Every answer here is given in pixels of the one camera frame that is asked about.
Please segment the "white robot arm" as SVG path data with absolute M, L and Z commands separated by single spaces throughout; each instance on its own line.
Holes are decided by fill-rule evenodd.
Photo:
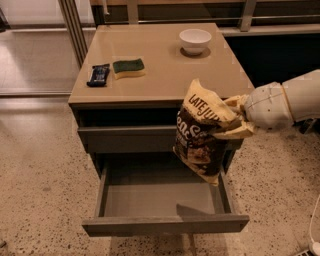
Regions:
M 295 122 L 320 118 L 320 70 L 283 83 L 272 82 L 254 89 L 248 96 L 232 97 L 238 119 L 217 139 L 243 139 L 257 130 L 279 131 Z

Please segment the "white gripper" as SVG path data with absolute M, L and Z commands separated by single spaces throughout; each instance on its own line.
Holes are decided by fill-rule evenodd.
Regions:
M 276 82 L 257 87 L 249 96 L 229 97 L 224 103 L 235 113 L 245 111 L 250 122 L 242 120 L 234 129 L 214 133 L 217 139 L 244 139 L 255 133 L 255 125 L 264 130 L 280 130 L 290 127 L 294 122 L 284 88 Z

